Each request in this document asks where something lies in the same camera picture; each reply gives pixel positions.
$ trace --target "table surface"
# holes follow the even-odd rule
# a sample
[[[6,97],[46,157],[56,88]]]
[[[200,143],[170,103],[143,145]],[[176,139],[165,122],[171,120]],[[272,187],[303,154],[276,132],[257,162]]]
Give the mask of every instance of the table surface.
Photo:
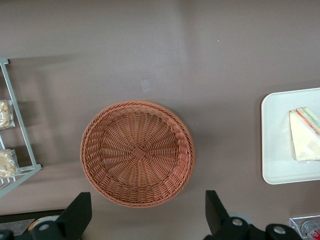
[[[89,191],[93,217],[84,240],[203,239],[210,233],[206,190],[260,229],[317,215],[319,181],[270,185],[262,177],[261,102],[320,86],[319,12],[319,1],[300,0],[1,2],[0,56],[10,59],[43,169],[0,199],[0,215],[63,209]],[[156,207],[105,199],[80,163],[87,124],[126,100],[170,109],[194,140],[188,184]],[[20,149],[14,129],[1,135]]]

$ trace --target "plastic bag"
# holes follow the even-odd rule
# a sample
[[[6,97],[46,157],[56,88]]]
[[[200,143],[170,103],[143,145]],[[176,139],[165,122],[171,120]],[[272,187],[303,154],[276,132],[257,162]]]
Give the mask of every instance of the plastic bag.
[[[0,130],[15,126],[12,100],[0,100]]]
[[[14,177],[20,172],[15,150],[0,150],[0,179]]]

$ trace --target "round woven basket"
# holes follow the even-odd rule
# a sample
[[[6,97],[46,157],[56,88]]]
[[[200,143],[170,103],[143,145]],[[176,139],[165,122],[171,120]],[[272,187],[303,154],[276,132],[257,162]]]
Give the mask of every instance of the round woven basket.
[[[133,208],[175,197],[195,165],[195,147],[183,122],[149,101],[125,101],[98,113],[84,131],[84,172],[102,195]]]

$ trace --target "white plate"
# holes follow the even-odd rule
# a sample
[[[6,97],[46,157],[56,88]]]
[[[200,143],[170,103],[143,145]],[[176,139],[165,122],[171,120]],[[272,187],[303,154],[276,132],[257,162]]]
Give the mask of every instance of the white plate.
[[[320,117],[320,87],[271,93],[262,101],[262,176],[268,184],[320,180],[320,161],[294,157],[289,111],[300,107]]]

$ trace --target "sandwich slice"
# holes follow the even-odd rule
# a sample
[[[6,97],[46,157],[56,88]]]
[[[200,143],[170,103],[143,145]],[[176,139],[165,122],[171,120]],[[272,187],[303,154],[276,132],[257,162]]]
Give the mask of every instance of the sandwich slice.
[[[289,111],[295,159],[320,161],[320,120],[307,107]]]

